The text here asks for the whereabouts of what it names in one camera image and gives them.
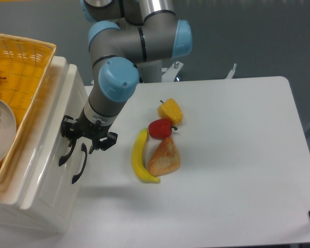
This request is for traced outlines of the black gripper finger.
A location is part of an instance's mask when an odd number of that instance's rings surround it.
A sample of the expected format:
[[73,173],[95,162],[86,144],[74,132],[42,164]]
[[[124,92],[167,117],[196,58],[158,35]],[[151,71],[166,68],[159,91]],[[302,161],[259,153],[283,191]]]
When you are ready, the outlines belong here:
[[95,150],[106,151],[117,142],[118,134],[114,132],[108,132],[105,138],[92,138],[92,145],[89,150],[89,154],[92,154]]
[[72,146],[73,141],[75,140],[76,131],[74,124],[76,120],[69,115],[64,115],[60,124],[61,135],[69,140],[68,147]]

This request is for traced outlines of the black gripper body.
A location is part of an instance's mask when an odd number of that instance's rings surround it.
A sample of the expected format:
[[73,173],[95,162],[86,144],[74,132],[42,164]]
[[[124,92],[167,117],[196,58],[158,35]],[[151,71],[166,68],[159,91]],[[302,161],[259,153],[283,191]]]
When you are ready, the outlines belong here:
[[92,123],[84,113],[81,113],[76,123],[74,124],[74,129],[76,131],[76,138],[85,137],[88,139],[101,139],[107,136],[107,133],[111,125],[103,126],[102,124]]

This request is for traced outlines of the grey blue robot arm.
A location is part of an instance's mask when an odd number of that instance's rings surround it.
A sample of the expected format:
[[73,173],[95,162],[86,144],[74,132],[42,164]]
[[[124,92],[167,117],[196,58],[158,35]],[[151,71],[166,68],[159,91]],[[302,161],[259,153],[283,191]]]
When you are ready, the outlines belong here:
[[137,65],[188,55],[192,31],[171,1],[81,1],[81,6],[93,22],[88,50],[94,86],[80,116],[64,116],[61,134],[70,149],[85,137],[91,150],[107,150],[117,140],[109,128],[140,81]]

